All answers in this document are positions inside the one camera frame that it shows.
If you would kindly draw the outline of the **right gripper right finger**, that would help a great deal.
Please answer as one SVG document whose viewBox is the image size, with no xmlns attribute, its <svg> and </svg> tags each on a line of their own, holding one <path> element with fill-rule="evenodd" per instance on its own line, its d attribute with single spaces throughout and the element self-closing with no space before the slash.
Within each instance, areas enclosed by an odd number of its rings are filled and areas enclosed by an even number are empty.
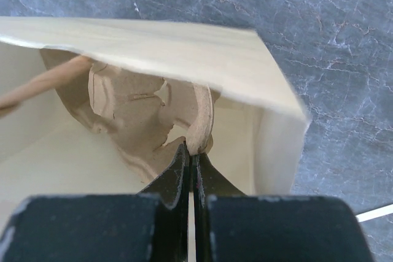
<svg viewBox="0 0 393 262">
<path fill-rule="evenodd" d="M 327 196 L 246 196 L 193 156 L 197 261 L 372 261 L 350 207 Z"/>
</svg>

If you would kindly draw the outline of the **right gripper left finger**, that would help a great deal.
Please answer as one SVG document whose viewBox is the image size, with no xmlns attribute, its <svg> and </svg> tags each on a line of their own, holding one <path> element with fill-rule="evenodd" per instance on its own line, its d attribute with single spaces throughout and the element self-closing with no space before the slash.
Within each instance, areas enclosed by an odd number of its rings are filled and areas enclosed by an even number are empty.
<svg viewBox="0 0 393 262">
<path fill-rule="evenodd" d="M 181 144 L 139 193 L 26 198 L 2 233 L 1 260 L 186 261 L 189 171 Z"/>
</svg>

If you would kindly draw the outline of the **brown pulp cup carrier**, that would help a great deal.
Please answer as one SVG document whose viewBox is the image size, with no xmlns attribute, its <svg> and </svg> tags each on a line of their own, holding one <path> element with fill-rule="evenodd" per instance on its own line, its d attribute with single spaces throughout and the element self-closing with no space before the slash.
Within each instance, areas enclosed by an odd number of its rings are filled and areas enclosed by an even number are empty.
<svg viewBox="0 0 393 262">
<path fill-rule="evenodd" d="M 84 127 L 109 135 L 122 160 L 145 182 L 169 166 L 181 144 L 190 155 L 209 152 L 213 145 L 220 93 L 207 86 L 94 61 L 56 92 Z"/>
</svg>

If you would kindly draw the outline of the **brown paper bag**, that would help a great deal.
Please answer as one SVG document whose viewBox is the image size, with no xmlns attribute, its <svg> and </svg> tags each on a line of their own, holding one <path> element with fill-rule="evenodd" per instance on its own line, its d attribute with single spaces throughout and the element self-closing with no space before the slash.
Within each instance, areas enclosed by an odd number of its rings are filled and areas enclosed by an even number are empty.
<svg viewBox="0 0 393 262">
<path fill-rule="evenodd" d="M 289 194 L 309 113 L 250 29 L 2 17 L 1 93 L 88 68 L 1 118 L 1 224 L 35 195 L 137 193 L 179 144 L 247 195 Z"/>
</svg>

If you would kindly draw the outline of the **white paper straw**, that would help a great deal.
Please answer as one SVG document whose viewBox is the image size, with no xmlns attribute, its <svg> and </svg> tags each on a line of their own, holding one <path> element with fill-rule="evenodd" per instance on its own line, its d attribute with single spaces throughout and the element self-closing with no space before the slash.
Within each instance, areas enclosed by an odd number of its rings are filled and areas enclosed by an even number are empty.
<svg viewBox="0 0 393 262">
<path fill-rule="evenodd" d="M 377 209 L 369 210 L 367 212 L 356 215 L 359 223 L 380 218 L 393 213 L 393 204 L 386 205 Z"/>
</svg>

